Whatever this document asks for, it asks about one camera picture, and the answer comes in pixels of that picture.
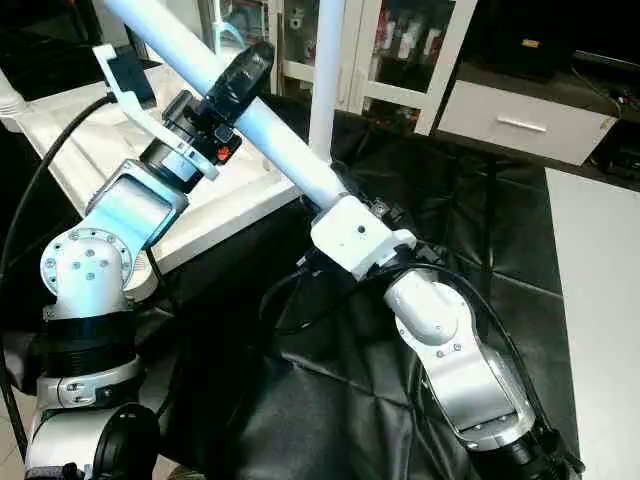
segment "white bracket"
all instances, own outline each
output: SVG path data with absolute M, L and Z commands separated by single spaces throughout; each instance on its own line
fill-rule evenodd
M 311 228 L 314 245 L 360 280 L 377 264 L 396 254 L 395 247 L 413 250 L 416 238 L 408 230 L 390 230 L 356 197 L 341 198 Z
M 99 47 L 94 47 L 93 54 L 96 56 L 96 59 L 100 64 L 100 68 L 107 80 L 107 84 L 111 87 L 111 91 L 118 99 L 118 104 L 124 114 L 138 127 L 149 132 L 171 150 L 184 158 L 187 162 L 192 164 L 195 168 L 200 170 L 206 178 L 214 180 L 218 176 L 218 169 L 214 164 L 171 130 L 164 127 L 160 122 L 154 120 L 151 115 L 145 113 L 134 92 L 123 92 L 120 89 L 118 80 L 109 66 L 109 60 L 113 60 L 117 57 L 113 46 L 105 44 L 100 45 Z

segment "wire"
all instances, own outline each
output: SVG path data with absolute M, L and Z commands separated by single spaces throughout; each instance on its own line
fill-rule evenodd
M 158 279 L 158 286 L 160 287 L 162 294 L 169 301 L 169 304 L 171 305 L 171 310 L 172 310 L 171 313 L 175 316 L 180 311 L 180 304 L 171 293 L 171 290 L 167 285 L 164 275 L 160 271 L 160 267 L 158 266 L 158 262 L 156 261 L 156 257 L 153 255 L 151 248 L 145 249 L 145 253 L 147 254 L 147 257 L 149 259 L 151 270 L 153 271 L 153 274 Z M 187 348 L 184 347 L 178 353 L 176 362 L 173 365 L 173 369 L 171 370 L 171 378 L 169 379 L 169 386 L 167 387 L 167 395 L 164 397 L 164 400 L 162 400 L 162 403 L 158 407 L 158 410 L 156 410 L 156 419 L 158 420 L 165 414 L 165 412 L 169 408 L 169 405 L 171 405 L 171 402 L 173 401 L 176 395 L 178 381 L 180 380 L 180 377 L 182 376 L 182 371 L 184 370 L 186 351 L 187 351 Z
M 401 265 L 394 265 L 391 267 L 383 268 L 377 272 L 372 273 L 364 280 L 360 281 L 358 284 L 356 284 L 355 287 L 353 287 L 351 290 L 345 293 L 342 297 L 340 297 L 336 302 L 334 302 L 331 306 L 329 306 L 322 313 L 315 316 L 311 320 L 298 324 L 294 327 L 279 328 L 275 331 L 275 334 L 279 336 L 297 335 L 317 325 L 325 318 L 328 318 L 332 313 L 334 313 L 339 308 L 341 308 L 342 305 L 347 300 L 349 300 L 353 295 L 355 295 L 357 292 L 362 290 L 365 286 L 377 280 L 380 280 L 382 278 L 398 275 L 412 269 L 426 269 L 426 270 L 443 273 L 446 276 L 450 277 L 453 283 L 455 283 L 458 287 L 462 287 L 464 290 L 466 290 L 468 293 L 471 294 L 471 296 L 473 297 L 473 300 L 475 300 L 475 302 L 478 303 L 480 307 L 482 307 L 482 309 L 488 315 L 492 326 L 496 329 L 496 331 L 498 332 L 498 335 L 504 341 L 507 351 L 509 355 L 512 357 L 515 368 L 518 371 L 520 379 L 522 380 L 527 397 L 529 398 L 529 401 L 531 402 L 531 406 L 534 412 L 536 413 L 536 416 L 540 420 L 543 429 L 547 432 L 551 431 L 552 430 L 551 423 L 549 422 L 549 418 L 544 410 L 544 407 L 542 406 L 542 402 L 540 401 L 540 397 L 538 396 L 538 393 L 535 389 L 533 380 L 531 379 L 531 375 L 529 374 L 527 367 L 524 363 L 522 354 L 520 353 L 518 346 L 513 341 L 513 338 L 511 338 L 511 335 L 509 334 L 504 324 L 502 323 L 500 316 L 495 311 L 495 309 L 491 306 L 491 304 L 484 298 L 484 296 L 471 284 L 471 282 L 469 282 L 469 280 L 467 280 L 464 276 L 454 272 L 453 270 L 447 268 L 444 265 L 426 263 L 426 262 L 410 262 L 410 263 L 403 263 Z M 264 310 L 263 306 L 265 304 L 265 301 L 266 303 L 268 303 L 269 299 L 277 292 L 277 290 L 279 290 L 280 288 L 282 288 L 282 286 L 291 282 L 293 279 L 297 278 L 300 275 L 301 275 L 300 270 L 297 270 L 293 274 L 290 274 L 287 277 L 284 277 L 282 280 L 276 283 L 273 287 L 271 287 L 271 289 L 269 289 L 269 291 L 267 292 L 267 293 L 271 293 L 269 298 L 268 299 L 266 298 L 267 297 L 266 294 L 265 294 L 265 297 L 263 297 L 263 301 L 261 302 L 261 312 L 262 310 Z
M 591 80 L 589 80 L 587 77 L 585 77 L 584 75 L 579 73 L 576 70 L 576 67 L 574 67 L 573 65 L 571 65 L 571 71 L 573 72 L 573 74 L 576 77 L 578 77 L 578 79 L 582 83 L 584 83 L 587 87 L 589 87 L 594 93 L 600 95 L 602 98 L 604 98 L 608 102 L 612 103 L 616 107 L 616 112 L 618 113 L 618 115 L 617 115 L 618 120 L 622 120 L 622 106 L 615 99 L 613 99 L 613 98 L 611 98 L 611 96 L 607 95 L 606 92 L 603 92 L 602 90 L 600 90 Z
M 151 265 L 151 270 L 153 271 L 153 274 L 158 280 L 158 286 L 160 287 L 160 291 L 169 302 L 169 305 L 171 305 L 171 313 L 173 313 L 174 315 L 177 315 L 178 312 L 180 311 L 180 304 L 178 303 L 178 300 L 176 299 L 176 297 L 174 297 L 173 294 L 171 293 L 171 289 L 169 288 L 169 285 L 167 285 L 164 275 L 160 271 L 160 267 L 158 266 L 156 257 L 153 255 L 153 252 L 151 251 L 151 247 L 145 249 L 144 252 L 147 254 L 147 258 L 149 259 L 149 265 Z
M 98 110 L 100 107 L 107 105 L 109 103 L 114 103 L 116 101 L 116 97 L 112 93 L 108 93 L 104 97 L 96 100 L 91 105 L 82 110 L 77 117 L 75 117 L 69 125 L 67 125 L 62 133 L 56 138 L 53 142 L 53 145 L 49 148 L 47 153 L 42 157 L 42 161 L 36 168 L 27 188 L 25 188 L 20 201 L 18 202 L 18 206 L 16 207 L 13 218 L 11 219 L 11 223 L 9 224 L 9 229 L 7 230 L 7 235 L 5 237 L 4 246 L 2 247 L 2 254 L 0 256 L 0 289 L 4 285 L 5 277 L 7 273 L 7 265 L 9 264 L 9 254 L 11 253 L 12 246 L 16 240 L 16 234 L 18 231 L 18 225 L 20 223 L 21 217 L 25 211 L 26 206 L 31 200 L 31 196 L 37 186 L 38 182 L 44 177 L 45 172 L 49 169 L 49 165 L 55 158 L 56 154 L 64 144 L 64 142 L 71 136 L 73 131 L 78 128 L 78 126 L 89 117 L 93 112 Z M 11 381 L 9 380 L 9 371 L 7 369 L 7 361 L 4 355 L 4 345 L 2 343 L 2 335 L 0 333 L 0 388 L 2 388 L 2 396 L 4 397 L 5 404 L 7 406 L 7 412 L 9 413 L 9 418 L 11 419 L 11 426 L 13 427 L 13 434 L 16 437 L 16 441 L 18 443 L 18 448 L 20 449 L 20 455 L 22 455 L 22 459 L 24 460 L 27 453 L 27 434 L 25 433 L 24 426 L 22 425 L 22 419 L 20 418 L 20 411 L 18 410 L 18 406 L 16 404 L 15 396 L 13 395 L 13 390 L 11 389 Z

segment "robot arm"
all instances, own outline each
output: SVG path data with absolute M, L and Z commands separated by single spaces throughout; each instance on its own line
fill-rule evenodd
M 73 462 L 85 478 L 113 472 L 104 466 L 117 463 L 105 459 L 105 442 L 115 442 L 111 451 L 126 451 L 130 445 L 121 431 L 139 432 L 131 438 L 157 436 L 149 411 L 131 403 L 140 369 L 122 289 L 138 253 L 154 244 L 186 208 L 186 193 L 202 176 L 215 178 L 216 167 L 207 158 L 221 146 L 237 148 L 233 127 L 320 207 L 312 240 L 356 280 L 373 268 L 401 263 L 416 243 L 410 232 L 390 230 L 350 195 L 329 165 L 254 99 L 258 88 L 251 86 L 268 58 L 260 51 L 264 46 L 245 51 L 223 71 L 216 57 L 154 0 L 105 3 L 203 100 L 179 96 L 162 127 L 148 124 L 135 96 L 114 90 L 130 118 L 159 140 L 140 162 L 126 160 L 85 219 L 54 239 L 43 255 L 43 280 L 58 298 L 46 311 L 51 348 L 38 383 L 41 414 L 32 429 L 27 469 L 37 472 Z M 96 51 L 103 68 L 114 60 L 109 48 Z M 473 453 L 481 473 L 497 462 L 522 475 L 510 478 L 565 478 L 553 476 L 564 470 L 545 456 L 532 435 L 536 416 L 524 389 L 499 355 L 481 344 L 473 310 L 456 290 L 414 269 L 399 273 L 384 299 L 395 313 L 401 338 L 424 366 L 445 420 Z M 95 333 L 95 339 L 88 339 L 87 332 Z M 79 436 L 75 442 L 65 439 L 62 432 L 69 425 L 83 432 L 83 442 Z M 138 446 L 133 451 L 140 455 Z M 131 468 L 124 454 L 123 459 L 118 468 Z

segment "pvc pipe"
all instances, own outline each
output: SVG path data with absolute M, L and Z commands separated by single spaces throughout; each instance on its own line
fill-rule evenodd
M 318 16 L 309 146 L 316 155 L 327 162 L 331 162 L 344 8 L 345 0 L 321 0 Z
M 155 0 L 105 0 L 105 4 L 201 95 L 222 73 L 216 56 Z M 235 126 L 319 207 L 331 207 L 347 192 L 329 165 L 260 99 Z

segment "white table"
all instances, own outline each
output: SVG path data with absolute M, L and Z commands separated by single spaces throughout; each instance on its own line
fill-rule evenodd
M 584 480 L 640 478 L 640 193 L 547 170 Z
M 191 88 L 168 66 L 146 71 L 162 110 L 181 89 Z M 15 118 L 35 150 L 44 155 L 62 129 L 84 107 L 106 93 L 104 83 L 38 99 Z M 151 137 L 133 126 L 117 105 L 102 107 L 73 133 L 50 170 L 82 215 L 89 200 L 127 158 L 137 158 Z M 189 207 L 153 247 L 167 272 L 230 237 L 299 195 L 298 190 L 246 139 L 214 182 L 206 179 L 189 194 Z M 141 254 L 127 294 L 141 300 L 151 294 L 155 276 Z

